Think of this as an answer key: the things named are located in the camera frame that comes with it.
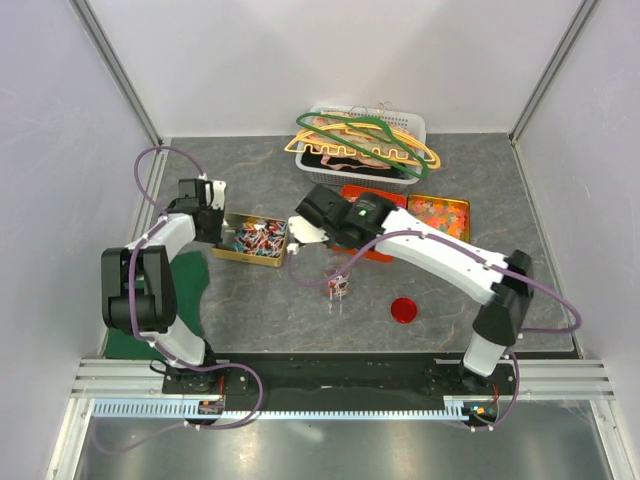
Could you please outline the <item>orange tray of lollipops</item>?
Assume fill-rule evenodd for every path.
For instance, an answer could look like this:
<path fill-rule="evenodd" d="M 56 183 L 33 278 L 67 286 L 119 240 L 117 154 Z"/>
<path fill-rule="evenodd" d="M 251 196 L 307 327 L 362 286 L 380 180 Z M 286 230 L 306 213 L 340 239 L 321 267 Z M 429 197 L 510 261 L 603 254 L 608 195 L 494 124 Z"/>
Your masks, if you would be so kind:
<path fill-rule="evenodd" d="M 335 242 L 331 249 L 389 263 L 392 256 L 379 253 L 369 242 L 383 233 L 385 218 L 406 206 L 406 199 L 398 194 L 372 188 L 346 185 L 340 195 L 347 201 L 345 216 L 338 215 Z"/>

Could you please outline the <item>gold tin of candies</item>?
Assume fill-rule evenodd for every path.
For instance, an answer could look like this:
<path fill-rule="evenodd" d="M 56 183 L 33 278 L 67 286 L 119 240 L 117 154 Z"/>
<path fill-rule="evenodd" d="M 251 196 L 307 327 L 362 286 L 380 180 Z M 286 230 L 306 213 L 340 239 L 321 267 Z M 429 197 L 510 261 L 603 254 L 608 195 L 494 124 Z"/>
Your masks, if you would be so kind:
<path fill-rule="evenodd" d="M 280 268 L 286 255 L 287 237 L 285 220 L 227 213 L 222 242 L 213 246 L 212 252 L 219 259 Z"/>

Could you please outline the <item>gold tin of gummies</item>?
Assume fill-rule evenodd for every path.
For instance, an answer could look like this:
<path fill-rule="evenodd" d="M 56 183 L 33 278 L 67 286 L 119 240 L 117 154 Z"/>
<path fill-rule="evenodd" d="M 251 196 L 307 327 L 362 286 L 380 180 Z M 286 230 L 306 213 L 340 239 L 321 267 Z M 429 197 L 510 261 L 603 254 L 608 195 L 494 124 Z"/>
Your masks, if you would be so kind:
<path fill-rule="evenodd" d="M 471 241 L 471 205 L 467 200 L 410 194 L 407 210 L 436 230 L 466 243 Z"/>

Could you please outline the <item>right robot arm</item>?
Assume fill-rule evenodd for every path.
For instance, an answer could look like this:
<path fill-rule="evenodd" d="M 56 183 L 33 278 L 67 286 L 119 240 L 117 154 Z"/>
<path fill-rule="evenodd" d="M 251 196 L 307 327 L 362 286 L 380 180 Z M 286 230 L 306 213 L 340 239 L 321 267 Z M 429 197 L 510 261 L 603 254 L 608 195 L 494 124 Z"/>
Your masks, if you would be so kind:
<path fill-rule="evenodd" d="M 349 201 L 315 186 L 288 220 L 290 251 L 301 245 L 337 245 L 362 256 L 376 251 L 405 261 L 457 287 L 480 309 L 458 368 L 467 392 L 483 392 L 494 381 L 499 360 L 517 340 L 533 299 L 531 257 L 505 256 L 476 248 L 418 220 L 373 192 Z"/>

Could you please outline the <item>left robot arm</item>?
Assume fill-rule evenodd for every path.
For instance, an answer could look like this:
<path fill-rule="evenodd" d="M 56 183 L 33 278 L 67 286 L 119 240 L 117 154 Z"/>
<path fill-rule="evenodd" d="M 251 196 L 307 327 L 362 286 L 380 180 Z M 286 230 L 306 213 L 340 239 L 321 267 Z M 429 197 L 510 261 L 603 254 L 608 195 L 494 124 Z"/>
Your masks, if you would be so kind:
<path fill-rule="evenodd" d="M 208 342 L 178 314 L 171 261 L 192 242 L 221 243 L 226 188 L 205 175 L 181 180 L 177 198 L 147 232 L 101 255 L 105 325 L 161 354 L 165 378 L 189 393 L 216 390 L 220 371 Z"/>

